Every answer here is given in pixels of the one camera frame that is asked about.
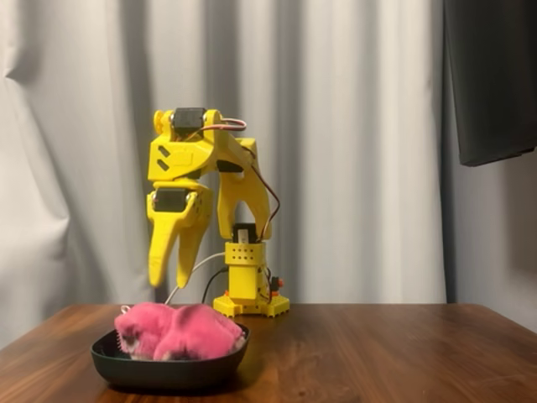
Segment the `yellow gripper black servo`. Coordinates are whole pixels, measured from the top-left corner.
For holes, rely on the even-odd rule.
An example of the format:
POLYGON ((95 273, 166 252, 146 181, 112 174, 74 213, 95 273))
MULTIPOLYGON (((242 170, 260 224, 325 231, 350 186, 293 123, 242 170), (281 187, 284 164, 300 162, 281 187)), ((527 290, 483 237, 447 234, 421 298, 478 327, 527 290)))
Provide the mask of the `yellow gripper black servo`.
POLYGON ((185 288, 211 220, 212 190, 194 181, 156 183, 148 196, 153 224, 149 245, 149 283, 161 285, 175 241, 179 241, 176 284, 185 288))

